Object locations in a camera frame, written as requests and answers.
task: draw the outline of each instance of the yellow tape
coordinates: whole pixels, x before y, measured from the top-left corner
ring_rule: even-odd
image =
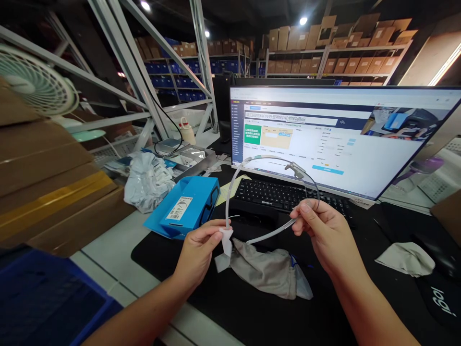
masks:
[[[112,180],[104,172],[99,171],[0,215],[0,241],[46,219],[111,183]]]

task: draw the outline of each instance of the monitor screen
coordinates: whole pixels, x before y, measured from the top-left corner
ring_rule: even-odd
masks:
[[[232,164],[276,155],[323,190],[376,200],[460,98],[456,88],[233,86]],[[295,179],[277,161],[245,168]]]

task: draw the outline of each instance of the desk fan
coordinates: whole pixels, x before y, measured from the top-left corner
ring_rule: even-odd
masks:
[[[64,118],[78,107],[78,94],[72,82],[43,61],[16,48],[0,44],[0,76],[35,111],[64,128],[82,122]],[[73,133],[78,142],[102,137],[102,130]]]

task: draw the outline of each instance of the white plastic bag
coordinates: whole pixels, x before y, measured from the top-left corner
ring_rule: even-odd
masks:
[[[141,153],[130,163],[124,201],[143,214],[153,211],[175,186],[173,170],[153,153]]]

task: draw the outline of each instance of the blue button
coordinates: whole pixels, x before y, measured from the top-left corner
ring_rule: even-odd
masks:
[[[318,169],[319,171],[325,171],[325,172],[330,172],[330,173],[334,173],[334,174],[339,174],[339,175],[343,175],[344,174],[344,171],[338,171],[338,170],[334,170],[334,169],[331,169],[331,168],[328,168],[328,167],[321,167],[321,166],[312,166],[312,168],[314,169]]]

